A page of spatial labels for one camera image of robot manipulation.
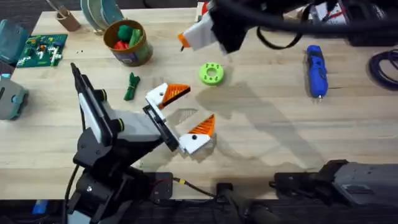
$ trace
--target teal container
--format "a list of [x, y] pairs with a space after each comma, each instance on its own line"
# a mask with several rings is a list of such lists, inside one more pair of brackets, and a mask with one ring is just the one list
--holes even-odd
[[7, 19], [0, 22], [0, 60], [13, 65], [18, 62], [29, 34]]

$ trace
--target orange tip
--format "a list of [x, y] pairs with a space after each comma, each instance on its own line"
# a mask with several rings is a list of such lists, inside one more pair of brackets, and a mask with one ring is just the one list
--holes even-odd
[[181, 44], [182, 44], [184, 47], [191, 47], [191, 46], [189, 45], [188, 41], [185, 39], [185, 37], [184, 37], [183, 34], [179, 34], [177, 37], [178, 37], [178, 39], [181, 41]]
[[206, 120], [202, 121], [198, 126], [194, 127], [188, 134], [207, 134], [209, 137], [213, 135], [214, 124], [216, 122], [216, 118], [214, 115], [211, 115]]
[[168, 84], [166, 92], [164, 93], [163, 100], [158, 106], [159, 109], [163, 109], [165, 106], [173, 103], [181, 96], [189, 93], [191, 88], [184, 84]]

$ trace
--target gripper jaw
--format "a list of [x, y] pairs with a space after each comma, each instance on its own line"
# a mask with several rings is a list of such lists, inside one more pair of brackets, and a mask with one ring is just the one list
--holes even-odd
[[167, 105], [171, 104], [181, 96], [190, 92], [190, 87], [184, 84], [167, 84], [163, 83], [154, 88], [146, 95], [146, 100], [156, 113], [157, 117], [166, 125], [175, 139], [178, 139], [179, 147], [183, 152], [193, 154], [199, 148], [210, 141], [214, 132], [215, 116], [211, 115], [209, 118], [202, 121], [195, 126], [191, 131], [183, 135], [177, 135], [167, 126], [166, 118], [161, 110]]

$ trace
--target green play dough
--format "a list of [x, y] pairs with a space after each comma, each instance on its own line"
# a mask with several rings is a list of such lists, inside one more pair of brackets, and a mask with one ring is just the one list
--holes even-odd
[[127, 25], [121, 25], [118, 31], [118, 38], [124, 42], [130, 42], [132, 36], [132, 28]]
[[224, 69], [217, 63], [209, 62], [200, 67], [199, 77], [206, 85], [217, 85], [224, 78]]

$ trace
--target green ring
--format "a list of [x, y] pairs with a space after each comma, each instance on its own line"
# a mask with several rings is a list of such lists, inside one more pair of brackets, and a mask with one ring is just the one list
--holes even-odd
[[[208, 71], [214, 70], [215, 75], [209, 76]], [[224, 69], [221, 65], [213, 62], [206, 63], [200, 67], [199, 71], [200, 80], [206, 85], [217, 85], [224, 78]]]

